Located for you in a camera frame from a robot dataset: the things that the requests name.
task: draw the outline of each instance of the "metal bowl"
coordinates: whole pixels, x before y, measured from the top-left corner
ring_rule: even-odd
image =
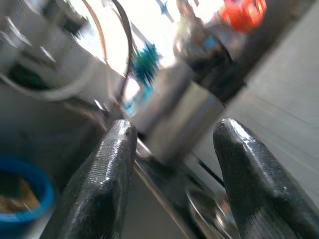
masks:
[[[186,194],[192,219],[208,239],[240,239],[225,195],[214,200],[197,188],[187,189]]]

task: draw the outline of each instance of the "blue bowl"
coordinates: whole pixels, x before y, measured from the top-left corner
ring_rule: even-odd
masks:
[[[10,230],[28,224],[45,214],[54,202],[54,191],[47,176],[33,165],[15,157],[0,156],[0,172],[18,174],[30,184],[34,194],[37,196],[40,206],[32,208],[31,211],[4,214],[0,213],[0,230]]]

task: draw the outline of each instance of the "orange cap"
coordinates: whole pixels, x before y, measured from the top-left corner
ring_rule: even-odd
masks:
[[[265,0],[243,0],[241,4],[226,1],[219,13],[237,31],[249,32],[260,25],[266,10]]]

